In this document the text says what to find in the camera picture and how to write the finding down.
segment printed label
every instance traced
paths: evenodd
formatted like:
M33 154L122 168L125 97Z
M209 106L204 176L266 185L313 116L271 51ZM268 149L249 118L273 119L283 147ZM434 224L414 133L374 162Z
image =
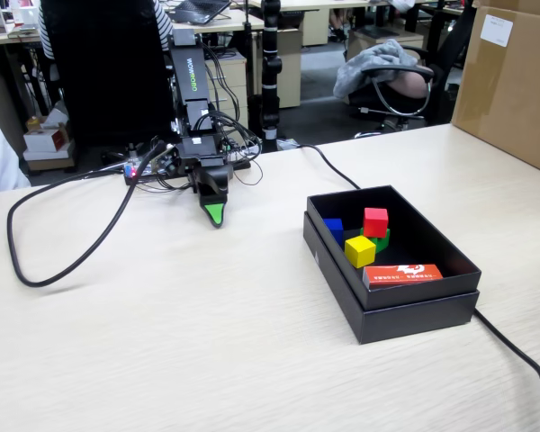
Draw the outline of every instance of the printed label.
M512 21L506 21L496 16L486 15L480 39L506 48L513 25L514 23Z

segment gray cloth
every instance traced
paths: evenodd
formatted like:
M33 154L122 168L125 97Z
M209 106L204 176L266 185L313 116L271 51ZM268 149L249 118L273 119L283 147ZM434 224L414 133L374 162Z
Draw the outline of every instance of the gray cloth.
M343 99L359 88L369 85L371 80L362 73L363 69L372 66L416 66L417 64L418 60L406 54L396 40L389 39L383 44L365 49L338 70L334 96ZM381 71L376 75L376 79L378 82L393 81L398 74L392 70Z

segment office chair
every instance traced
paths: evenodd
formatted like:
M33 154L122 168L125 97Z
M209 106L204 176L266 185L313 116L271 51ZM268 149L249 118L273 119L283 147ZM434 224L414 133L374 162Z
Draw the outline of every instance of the office chair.
M458 22L446 37L444 43L435 55L416 47L403 46L407 50L417 52L426 61L427 71L417 67L379 66L364 70L363 73L373 78L373 82L364 88L356 90L348 96L350 106L360 108L361 113L378 113L387 117L383 124L390 129L377 132L364 132L357 138L380 134L385 131L399 131L408 127L408 120L421 119L427 125L439 124L441 101L446 90L446 81L452 66L468 46L476 9L472 7L473 0L467 1ZM385 83L375 82L375 73L380 70L410 71L420 74L428 85L426 99L411 99L392 90Z
M174 105L152 0L42 0L79 149L167 136Z

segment yellow cube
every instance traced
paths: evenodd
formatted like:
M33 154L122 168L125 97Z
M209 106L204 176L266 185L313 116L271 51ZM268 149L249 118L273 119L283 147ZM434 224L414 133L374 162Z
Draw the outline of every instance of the yellow cube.
M376 257L376 245L364 236L346 240L344 253L352 266L356 268L368 266Z

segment striped shirt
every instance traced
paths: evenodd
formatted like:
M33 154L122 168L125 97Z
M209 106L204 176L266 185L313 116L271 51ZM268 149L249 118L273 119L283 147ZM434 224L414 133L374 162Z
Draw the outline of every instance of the striped shirt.
M156 13L156 22L158 24L158 31L160 33L160 42L162 43L162 50L168 51L168 35L172 33L173 27L170 18L164 13L164 9L158 2L154 0L154 12ZM49 59L54 59L54 52L52 51L52 46L50 45L50 37L46 30L46 23L44 22L44 15L42 13L42 4L40 4L40 13L38 22L40 25L40 40L42 42L42 47L44 48L44 54Z

